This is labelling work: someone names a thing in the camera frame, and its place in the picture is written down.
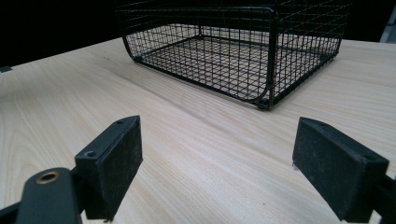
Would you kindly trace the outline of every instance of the dark background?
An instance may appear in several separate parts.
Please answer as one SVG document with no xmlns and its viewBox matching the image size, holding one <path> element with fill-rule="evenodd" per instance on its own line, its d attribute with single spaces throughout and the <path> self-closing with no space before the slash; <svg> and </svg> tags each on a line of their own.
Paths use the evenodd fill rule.
<svg viewBox="0 0 396 224">
<path fill-rule="evenodd" d="M 355 0 L 345 39 L 378 42 L 395 0 Z M 113 0 L 0 3 L 0 67 L 28 63 L 120 36 Z"/>
</svg>

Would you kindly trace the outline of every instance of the wire mesh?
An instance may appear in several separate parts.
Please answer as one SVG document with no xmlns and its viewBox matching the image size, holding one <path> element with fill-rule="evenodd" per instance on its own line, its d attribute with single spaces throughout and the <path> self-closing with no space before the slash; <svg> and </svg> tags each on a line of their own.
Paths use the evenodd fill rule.
<svg viewBox="0 0 396 224">
<path fill-rule="evenodd" d="M 270 108 L 338 53 L 345 0 L 134 1 L 118 7 L 138 63 Z"/>
</svg>

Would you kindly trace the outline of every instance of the light wood surface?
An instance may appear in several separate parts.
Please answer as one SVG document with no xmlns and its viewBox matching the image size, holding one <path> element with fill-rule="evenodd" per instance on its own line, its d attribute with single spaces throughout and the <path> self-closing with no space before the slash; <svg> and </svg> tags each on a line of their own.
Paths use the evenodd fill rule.
<svg viewBox="0 0 396 224">
<path fill-rule="evenodd" d="M 339 223 L 291 166 L 298 119 L 348 134 L 389 159 L 394 177 L 396 45 L 344 41 L 272 111 L 137 65 L 120 39 L 15 66 L 0 74 L 0 207 L 20 200 L 31 175 L 73 168 L 93 138 L 132 115 L 144 161 L 114 223 Z"/>
</svg>

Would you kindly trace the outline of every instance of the wood grain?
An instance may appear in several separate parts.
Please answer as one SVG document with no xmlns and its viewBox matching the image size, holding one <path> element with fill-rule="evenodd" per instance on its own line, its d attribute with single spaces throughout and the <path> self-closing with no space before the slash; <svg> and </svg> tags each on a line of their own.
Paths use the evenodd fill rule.
<svg viewBox="0 0 396 224">
<path fill-rule="evenodd" d="M 395 45 L 344 41 L 267 112 L 137 65 L 120 39 L 13 67 L 0 74 L 0 206 L 31 175 L 74 167 L 114 120 L 140 115 L 144 162 L 114 223 L 339 223 L 291 166 L 298 118 L 348 134 L 396 176 L 395 59 Z"/>
</svg>

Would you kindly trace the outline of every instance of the tabletop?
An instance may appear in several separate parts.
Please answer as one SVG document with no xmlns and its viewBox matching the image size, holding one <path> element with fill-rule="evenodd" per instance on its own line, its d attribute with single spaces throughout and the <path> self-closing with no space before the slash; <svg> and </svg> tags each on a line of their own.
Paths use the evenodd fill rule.
<svg viewBox="0 0 396 224">
<path fill-rule="evenodd" d="M 121 39 L 12 69 L 0 74 L 0 207 L 21 199 L 31 175 L 73 168 L 91 140 L 133 115 L 144 161 L 114 223 L 340 223 L 292 167 L 299 117 L 374 150 L 396 176 L 396 45 L 344 40 L 271 111 L 138 65 Z"/>
</svg>

